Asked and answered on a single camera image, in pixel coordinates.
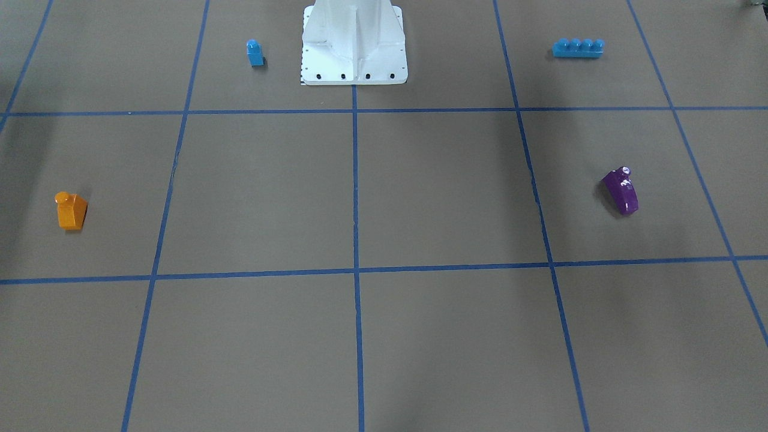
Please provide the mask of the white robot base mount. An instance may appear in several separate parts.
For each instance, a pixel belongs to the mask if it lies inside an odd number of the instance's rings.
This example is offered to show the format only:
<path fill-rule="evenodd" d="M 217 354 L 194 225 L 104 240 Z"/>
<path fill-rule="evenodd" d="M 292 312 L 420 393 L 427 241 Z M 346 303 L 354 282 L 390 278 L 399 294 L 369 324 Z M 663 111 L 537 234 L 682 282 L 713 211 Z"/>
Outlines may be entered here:
<path fill-rule="evenodd" d="M 302 17 L 302 85 L 407 82 L 403 11 L 392 2 L 315 1 Z"/>

